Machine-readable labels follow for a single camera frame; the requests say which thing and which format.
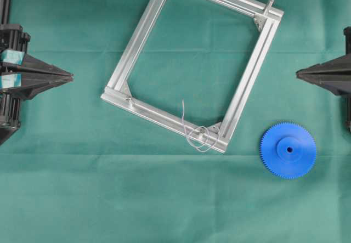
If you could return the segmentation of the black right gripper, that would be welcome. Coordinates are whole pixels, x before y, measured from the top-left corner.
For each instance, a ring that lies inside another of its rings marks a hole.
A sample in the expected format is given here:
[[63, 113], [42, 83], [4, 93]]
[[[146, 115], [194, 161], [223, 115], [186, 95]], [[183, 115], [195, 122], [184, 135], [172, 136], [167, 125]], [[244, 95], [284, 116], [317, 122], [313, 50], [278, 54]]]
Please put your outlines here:
[[[327, 89], [334, 95], [346, 95], [346, 126], [350, 131], [350, 26], [346, 27], [343, 33], [346, 40], [346, 55], [298, 70], [296, 75], [298, 79]], [[348, 78], [346, 81], [342, 81], [338, 78], [329, 79], [325, 76], [301, 75], [347, 75]]]

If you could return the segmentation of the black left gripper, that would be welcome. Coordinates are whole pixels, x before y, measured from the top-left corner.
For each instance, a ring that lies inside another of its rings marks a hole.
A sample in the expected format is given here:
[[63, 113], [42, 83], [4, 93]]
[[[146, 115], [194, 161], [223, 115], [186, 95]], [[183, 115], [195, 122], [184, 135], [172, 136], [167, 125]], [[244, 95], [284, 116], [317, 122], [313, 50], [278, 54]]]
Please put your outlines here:
[[1, 25], [2, 128], [20, 127], [20, 99], [73, 81], [72, 73], [26, 54], [30, 39], [19, 24]]

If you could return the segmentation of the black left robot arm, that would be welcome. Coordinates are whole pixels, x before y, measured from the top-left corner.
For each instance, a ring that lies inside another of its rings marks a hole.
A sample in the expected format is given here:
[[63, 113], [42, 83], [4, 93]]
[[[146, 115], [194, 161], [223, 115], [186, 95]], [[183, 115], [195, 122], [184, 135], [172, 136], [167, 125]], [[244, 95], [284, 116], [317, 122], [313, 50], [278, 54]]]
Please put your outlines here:
[[27, 53], [30, 35], [9, 23], [10, 0], [1, 0], [1, 134], [20, 128], [21, 103], [73, 81], [73, 74]]

